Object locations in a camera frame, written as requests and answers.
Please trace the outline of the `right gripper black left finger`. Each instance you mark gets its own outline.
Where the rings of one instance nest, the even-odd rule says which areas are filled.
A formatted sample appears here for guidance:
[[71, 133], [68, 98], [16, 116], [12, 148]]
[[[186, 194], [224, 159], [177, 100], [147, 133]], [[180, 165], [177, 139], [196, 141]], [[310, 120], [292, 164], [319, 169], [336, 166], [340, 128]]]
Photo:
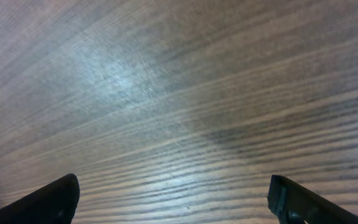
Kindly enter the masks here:
[[41, 189], [0, 209], [3, 223], [67, 223], [70, 224], [80, 199], [75, 174], [67, 174]]

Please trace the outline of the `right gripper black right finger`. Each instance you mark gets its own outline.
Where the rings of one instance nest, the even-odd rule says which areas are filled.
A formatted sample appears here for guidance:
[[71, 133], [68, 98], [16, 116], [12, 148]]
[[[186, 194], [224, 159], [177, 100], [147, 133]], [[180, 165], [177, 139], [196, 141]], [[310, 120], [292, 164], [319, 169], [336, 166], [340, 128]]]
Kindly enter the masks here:
[[296, 182], [273, 175], [268, 208], [281, 224], [358, 224], [358, 216]]

